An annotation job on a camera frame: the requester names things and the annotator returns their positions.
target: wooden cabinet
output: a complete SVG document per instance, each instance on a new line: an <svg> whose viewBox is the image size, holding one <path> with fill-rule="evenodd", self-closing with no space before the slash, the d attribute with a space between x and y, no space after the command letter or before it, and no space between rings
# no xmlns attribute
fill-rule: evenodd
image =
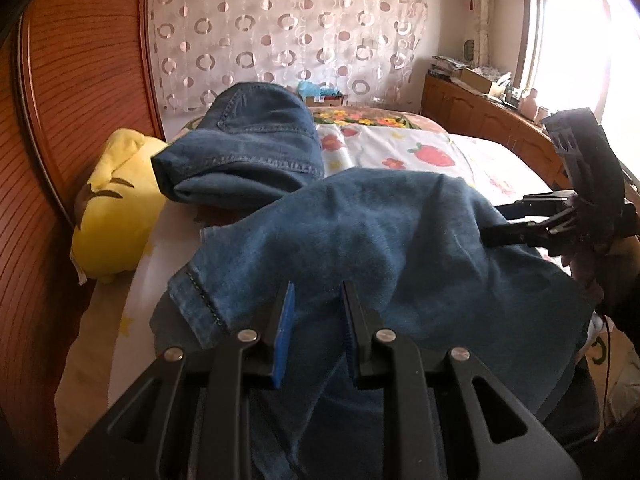
<svg viewBox="0 0 640 480"><path fill-rule="evenodd" d="M450 82L427 76L422 114L451 134L492 140L521 158L552 189L567 189L562 161L542 130L520 115Z"/></svg>

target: circle pattern curtain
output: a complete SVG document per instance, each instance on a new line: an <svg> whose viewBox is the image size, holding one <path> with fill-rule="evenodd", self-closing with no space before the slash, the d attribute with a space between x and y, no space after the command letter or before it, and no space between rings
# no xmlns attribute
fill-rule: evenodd
<svg viewBox="0 0 640 480"><path fill-rule="evenodd" d="M405 104L426 0L150 0L159 105L206 110L241 81L308 80L350 104Z"/></svg>

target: cardboard box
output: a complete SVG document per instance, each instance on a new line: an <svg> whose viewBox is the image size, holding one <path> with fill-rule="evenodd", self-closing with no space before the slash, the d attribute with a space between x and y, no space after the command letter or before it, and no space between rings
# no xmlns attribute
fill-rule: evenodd
<svg viewBox="0 0 640 480"><path fill-rule="evenodd" d="M471 86L471 88L478 90L482 94L488 94L491 97L500 97L504 94L504 86L498 86L490 79L482 77L468 68L454 70L451 77L460 79L464 84Z"/></svg>
<svg viewBox="0 0 640 480"><path fill-rule="evenodd" d="M342 106L343 103L344 103L344 95L340 97L323 95L320 97L307 97L305 99L305 105L307 105L309 108L312 108L314 106L329 106L329 107Z"/></svg>

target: yellow plush toy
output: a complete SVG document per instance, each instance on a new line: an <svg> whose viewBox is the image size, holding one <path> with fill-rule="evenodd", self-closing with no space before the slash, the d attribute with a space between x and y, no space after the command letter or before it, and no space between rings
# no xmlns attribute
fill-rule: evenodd
<svg viewBox="0 0 640 480"><path fill-rule="evenodd" d="M110 282L138 265L164 205L151 157L165 147L162 140L124 128L109 137L76 197L71 257L88 278Z"/></svg>

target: blue gripper pad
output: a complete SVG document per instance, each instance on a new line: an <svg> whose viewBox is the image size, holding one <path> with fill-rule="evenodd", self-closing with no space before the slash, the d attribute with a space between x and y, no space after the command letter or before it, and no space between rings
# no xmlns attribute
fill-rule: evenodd
<svg viewBox="0 0 640 480"><path fill-rule="evenodd" d="M360 380L358 342L354 332L353 319L351 319L351 310L344 293L344 284L340 286L340 305L342 306L340 311L342 314L342 331L344 333L344 352L347 357L347 368L353 385L357 387Z"/></svg>
<svg viewBox="0 0 640 480"><path fill-rule="evenodd" d="M289 354L289 342L293 329L293 314L296 306L296 288L289 282L284 296L278 333L273 345L273 386L278 389L282 384L287 368L287 355Z"/></svg>

